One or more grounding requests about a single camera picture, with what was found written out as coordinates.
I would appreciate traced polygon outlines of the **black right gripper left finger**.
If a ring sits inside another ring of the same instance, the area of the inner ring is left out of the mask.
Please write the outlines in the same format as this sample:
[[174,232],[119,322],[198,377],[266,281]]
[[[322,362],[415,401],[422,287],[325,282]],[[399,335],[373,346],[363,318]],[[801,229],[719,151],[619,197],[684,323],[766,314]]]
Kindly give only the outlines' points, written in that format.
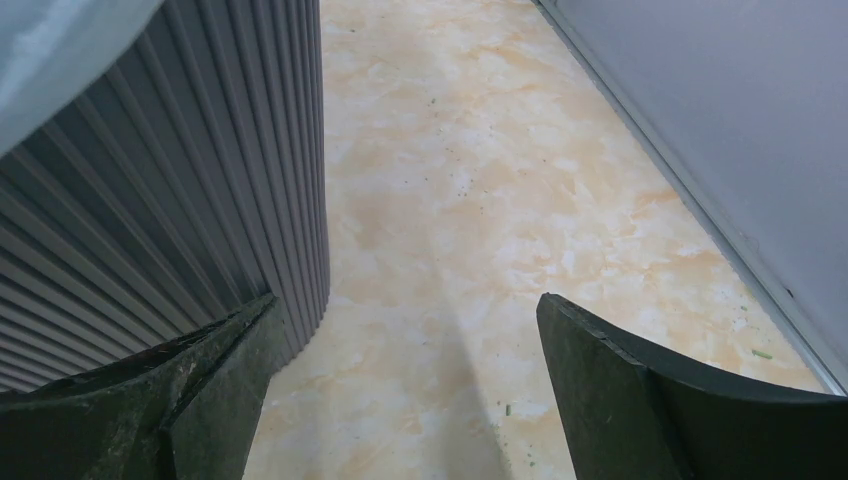
[[5,479],[239,479],[285,314],[272,295],[112,364],[1,397]]

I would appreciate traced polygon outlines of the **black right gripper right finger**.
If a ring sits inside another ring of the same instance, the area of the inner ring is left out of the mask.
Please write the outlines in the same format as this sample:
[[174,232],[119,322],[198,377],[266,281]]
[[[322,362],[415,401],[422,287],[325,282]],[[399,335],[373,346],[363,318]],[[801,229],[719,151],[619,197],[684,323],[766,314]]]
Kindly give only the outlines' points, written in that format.
[[847,400],[740,376],[544,294],[537,324],[580,479],[843,479]]

